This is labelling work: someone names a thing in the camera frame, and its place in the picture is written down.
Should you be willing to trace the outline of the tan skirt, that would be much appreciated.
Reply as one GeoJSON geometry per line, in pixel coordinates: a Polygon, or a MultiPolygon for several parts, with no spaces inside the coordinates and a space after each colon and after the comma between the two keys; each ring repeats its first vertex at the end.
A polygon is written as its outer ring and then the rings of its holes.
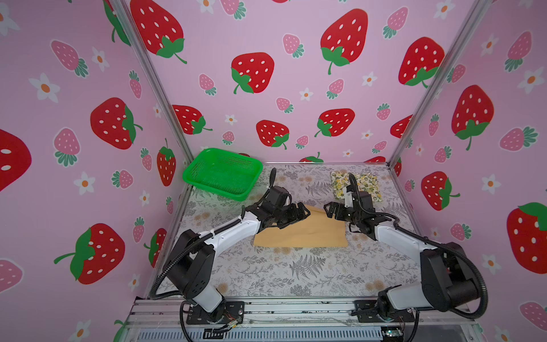
{"type": "Polygon", "coordinates": [[[346,225],[328,218],[323,209],[309,207],[311,215],[286,228],[266,228],[254,237],[255,247],[326,248],[347,247],[346,225]]]}

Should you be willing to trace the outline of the lemon print skirt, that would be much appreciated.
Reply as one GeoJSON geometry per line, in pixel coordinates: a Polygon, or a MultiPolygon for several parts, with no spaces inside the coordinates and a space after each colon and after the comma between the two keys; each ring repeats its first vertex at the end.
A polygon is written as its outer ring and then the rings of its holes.
{"type": "MultiPolygon", "coordinates": [[[[335,198],[337,200],[343,200],[345,197],[344,195],[345,189],[347,188],[347,186],[350,185],[349,173],[336,171],[336,172],[332,172],[330,175],[331,175],[331,180],[333,184],[333,192],[334,192],[335,198]]],[[[366,174],[355,174],[354,176],[356,178],[358,188],[360,191],[368,192],[371,195],[373,202],[383,201],[382,195],[380,194],[379,183],[375,175],[366,173],[366,174]]]]}

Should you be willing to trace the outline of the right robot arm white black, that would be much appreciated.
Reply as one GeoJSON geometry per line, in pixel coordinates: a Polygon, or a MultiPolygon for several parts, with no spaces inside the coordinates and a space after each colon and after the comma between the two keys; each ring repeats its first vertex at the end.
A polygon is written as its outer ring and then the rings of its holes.
{"type": "Polygon", "coordinates": [[[364,192],[349,192],[343,203],[330,202],[323,209],[327,217],[349,223],[418,264],[419,281],[392,286],[377,295],[378,316],[389,319],[406,309],[452,312],[466,319],[486,313],[486,282],[459,244],[443,244],[402,228],[395,215],[377,212],[364,192]]]}

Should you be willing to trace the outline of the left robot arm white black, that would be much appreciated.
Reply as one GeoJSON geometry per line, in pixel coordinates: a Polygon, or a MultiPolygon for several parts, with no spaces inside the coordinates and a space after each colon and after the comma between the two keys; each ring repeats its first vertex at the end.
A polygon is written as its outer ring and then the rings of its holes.
{"type": "Polygon", "coordinates": [[[273,186],[228,223],[199,234],[191,229],[183,232],[164,267],[166,278],[177,288],[176,293],[211,316],[223,312],[224,296],[210,284],[215,259],[267,228],[284,229],[311,215],[302,202],[291,200],[286,189],[273,186]]]}

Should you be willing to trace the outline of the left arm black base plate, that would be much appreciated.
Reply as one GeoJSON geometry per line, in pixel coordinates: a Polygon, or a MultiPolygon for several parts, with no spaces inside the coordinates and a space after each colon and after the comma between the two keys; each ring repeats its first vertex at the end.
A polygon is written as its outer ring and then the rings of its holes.
{"type": "Polygon", "coordinates": [[[205,311],[201,306],[192,306],[187,313],[185,323],[189,325],[242,323],[244,318],[245,302],[223,301],[212,313],[205,311]]]}

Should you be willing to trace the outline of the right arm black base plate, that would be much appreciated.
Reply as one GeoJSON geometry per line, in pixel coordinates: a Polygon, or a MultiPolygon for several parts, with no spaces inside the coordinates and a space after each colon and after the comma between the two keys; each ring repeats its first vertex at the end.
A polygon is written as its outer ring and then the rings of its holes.
{"type": "Polygon", "coordinates": [[[411,309],[397,310],[378,300],[357,300],[351,316],[360,323],[414,323],[415,316],[411,309]]]}

